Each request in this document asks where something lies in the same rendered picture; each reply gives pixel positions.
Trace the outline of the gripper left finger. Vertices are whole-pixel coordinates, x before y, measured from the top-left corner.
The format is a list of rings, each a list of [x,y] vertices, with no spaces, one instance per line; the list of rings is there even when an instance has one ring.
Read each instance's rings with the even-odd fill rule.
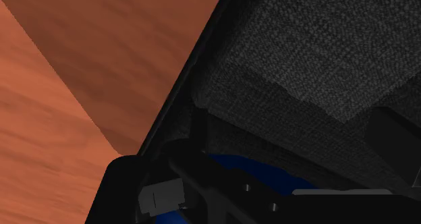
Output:
[[[282,224],[292,212],[291,196],[181,139],[111,161],[84,224]]]

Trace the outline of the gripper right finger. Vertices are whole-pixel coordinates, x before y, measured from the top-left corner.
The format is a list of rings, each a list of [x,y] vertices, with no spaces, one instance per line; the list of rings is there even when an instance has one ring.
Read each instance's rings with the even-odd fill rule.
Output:
[[[375,107],[366,143],[411,187],[421,187],[421,127],[389,107]]]

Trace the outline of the blue rounded object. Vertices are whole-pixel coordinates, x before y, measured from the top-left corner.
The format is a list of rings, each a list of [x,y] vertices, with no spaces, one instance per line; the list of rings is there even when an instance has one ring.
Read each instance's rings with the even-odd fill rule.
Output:
[[[186,201],[156,224],[279,224],[281,198],[314,185],[288,172],[237,155],[179,155],[170,167],[183,181]]]

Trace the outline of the dark grey fabric sofa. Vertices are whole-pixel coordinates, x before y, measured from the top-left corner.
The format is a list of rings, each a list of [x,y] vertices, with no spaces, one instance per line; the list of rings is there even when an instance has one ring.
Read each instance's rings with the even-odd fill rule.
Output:
[[[199,131],[320,188],[421,199],[366,143],[375,107],[421,127],[421,0],[220,0],[140,153]]]

